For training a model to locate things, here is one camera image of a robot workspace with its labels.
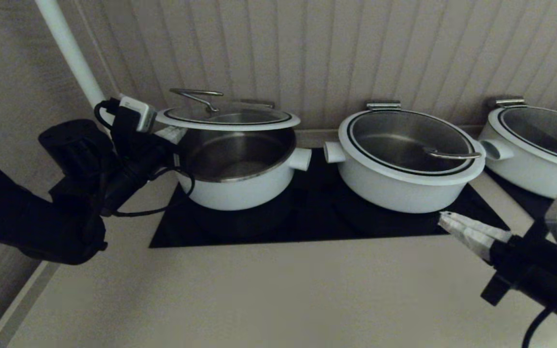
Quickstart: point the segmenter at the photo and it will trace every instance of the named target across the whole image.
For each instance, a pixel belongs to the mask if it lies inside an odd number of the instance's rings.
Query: cooktop burner
[[[184,195],[177,187],[172,202]],[[478,193],[466,185],[445,210],[508,229]],[[360,198],[343,183],[335,164],[314,148],[307,172],[296,170],[273,200],[244,211],[215,211],[191,200],[164,213],[150,247],[307,242],[444,235],[439,214],[391,211]]]
[[[484,170],[506,193],[509,194],[532,218],[542,218],[549,209],[553,200],[544,196],[539,196],[528,190],[522,189],[510,181],[495,174],[489,168]]]

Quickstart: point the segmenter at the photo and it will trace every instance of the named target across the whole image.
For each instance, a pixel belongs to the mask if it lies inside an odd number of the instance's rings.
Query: countertop
[[[166,174],[122,211],[164,205]],[[471,183],[514,233],[532,220],[486,174]],[[161,214],[106,218],[109,247],[43,262],[0,322],[0,347],[519,347],[542,309],[451,236],[148,249]],[[557,347],[557,316],[532,346]]]

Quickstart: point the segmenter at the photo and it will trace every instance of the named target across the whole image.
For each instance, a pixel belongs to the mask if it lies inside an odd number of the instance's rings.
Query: white pot handle
[[[506,160],[515,156],[512,148],[510,148],[508,145],[505,145],[502,141],[481,140],[479,142],[484,147],[484,150],[487,152],[487,159],[489,160]]]
[[[331,141],[325,142],[323,144],[323,155],[325,156],[325,161],[328,163],[345,161],[345,152],[343,152],[341,143]]]
[[[310,148],[294,148],[289,157],[289,167],[306,172],[311,163],[312,150]]]

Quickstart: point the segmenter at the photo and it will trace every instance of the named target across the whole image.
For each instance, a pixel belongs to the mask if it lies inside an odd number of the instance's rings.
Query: white pole
[[[64,14],[61,12],[57,0],[35,1],[46,25],[51,30],[53,38],[55,38],[55,42],[57,42],[57,46],[59,46],[59,50],[64,55],[68,66],[86,95],[87,101],[92,108],[95,107],[98,103],[104,101],[104,93],[102,93],[96,78],[91,73],[91,69],[85,57],[83,57],[83,53],[81,53],[77,40],[70,31],[68,22],[66,22]],[[101,114],[105,121],[113,123],[112,115],[109,113]]]

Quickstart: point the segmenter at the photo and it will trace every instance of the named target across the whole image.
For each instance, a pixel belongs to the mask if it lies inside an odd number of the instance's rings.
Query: glass lid
[[[499,114],[499,120],[522,141],[557,156],[557,112],[532,106],[509,108]]]
[[[219,92],[173,88],[174,93],[197,101],[181,108],[170,108],[159,113],[157,121],[172,126],[199,130],[263,131],[289,128],[300,123],[290,113],[274,110],[271,105],[248,102],[210,102],[195,95],[221,96]]]
[[[371,160],[401,172],[447,175],[466,169],[481,154],[455,127],[404,110],[363,113],[350,122],[350,141]]]

